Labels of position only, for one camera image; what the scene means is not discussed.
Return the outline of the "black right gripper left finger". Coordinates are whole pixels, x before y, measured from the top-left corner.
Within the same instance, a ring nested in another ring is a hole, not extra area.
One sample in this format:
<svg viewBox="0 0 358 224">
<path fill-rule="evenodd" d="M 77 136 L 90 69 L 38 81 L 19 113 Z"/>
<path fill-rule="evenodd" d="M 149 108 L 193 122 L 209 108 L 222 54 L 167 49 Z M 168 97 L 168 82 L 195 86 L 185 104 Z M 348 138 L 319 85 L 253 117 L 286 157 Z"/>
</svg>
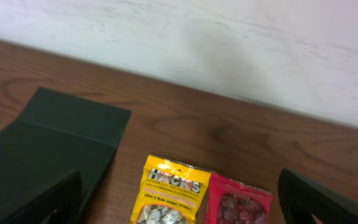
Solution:
<svg viewBox="0 0 358 224">
<path fill-rule="evenodd" d="M 71 170 L 3 207 L 0 223 L 75 223 L 83 199 L 82 186 L 80 172 Z"/>
</svg>

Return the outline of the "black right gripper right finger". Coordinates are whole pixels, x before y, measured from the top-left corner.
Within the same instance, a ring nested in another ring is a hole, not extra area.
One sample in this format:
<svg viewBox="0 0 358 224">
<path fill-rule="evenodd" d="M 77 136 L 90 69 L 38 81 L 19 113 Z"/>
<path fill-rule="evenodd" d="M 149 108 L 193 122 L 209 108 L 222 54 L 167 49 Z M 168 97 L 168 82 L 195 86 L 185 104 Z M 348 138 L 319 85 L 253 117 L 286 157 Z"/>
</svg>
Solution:
<svg viewBox="0 0 358 224">
<path fill-rule="evenodd" d="M 358 224 L 358 203 L 296 170 L 281 171 L 278 199 L 289 224 Z"/>
</svg>

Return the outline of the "red candy bag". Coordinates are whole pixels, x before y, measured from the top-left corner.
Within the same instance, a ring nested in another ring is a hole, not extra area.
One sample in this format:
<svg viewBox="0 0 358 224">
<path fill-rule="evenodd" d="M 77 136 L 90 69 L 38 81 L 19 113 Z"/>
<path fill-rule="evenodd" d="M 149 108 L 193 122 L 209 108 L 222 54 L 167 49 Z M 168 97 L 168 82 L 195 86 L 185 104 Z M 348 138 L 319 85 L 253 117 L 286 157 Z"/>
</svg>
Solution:
<svg viewBox="0 0 358 224">
<path fill-rule="evenodd" d="M 204 223 L 266 224 L 272 200 L 270 192 L 213 172 Z"/>
</svg>

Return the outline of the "dark green gift box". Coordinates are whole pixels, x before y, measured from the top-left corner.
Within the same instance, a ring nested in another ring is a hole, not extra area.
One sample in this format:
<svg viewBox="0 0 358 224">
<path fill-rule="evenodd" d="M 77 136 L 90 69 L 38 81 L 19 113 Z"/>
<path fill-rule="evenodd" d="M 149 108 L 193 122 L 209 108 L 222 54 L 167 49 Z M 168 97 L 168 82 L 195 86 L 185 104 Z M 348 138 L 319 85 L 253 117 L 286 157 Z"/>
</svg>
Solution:
<svg viewBox="0 0 358 224">
<path fill-rule="evenodd" d="M 122 108 L 37 89 L 20 115 L 0 130 L 0 211 L 41 184 L 78 170 L 83 199 L 77 222 L 130 115 Z"/>
</svg>

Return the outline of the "yellow Hacks candy bag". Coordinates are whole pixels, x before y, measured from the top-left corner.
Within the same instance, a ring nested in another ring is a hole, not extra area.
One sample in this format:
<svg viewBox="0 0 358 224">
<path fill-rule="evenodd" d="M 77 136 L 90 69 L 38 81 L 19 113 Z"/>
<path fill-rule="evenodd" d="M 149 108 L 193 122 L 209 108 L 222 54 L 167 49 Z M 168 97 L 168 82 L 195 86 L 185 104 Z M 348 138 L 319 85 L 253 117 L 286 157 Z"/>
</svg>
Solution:
<svg viewBox="0 0 358 224">
<path fill-rule="evenodd" d="M 130 222 L 195 224 L 211 172 L 150 154 Z"/>
</svg>

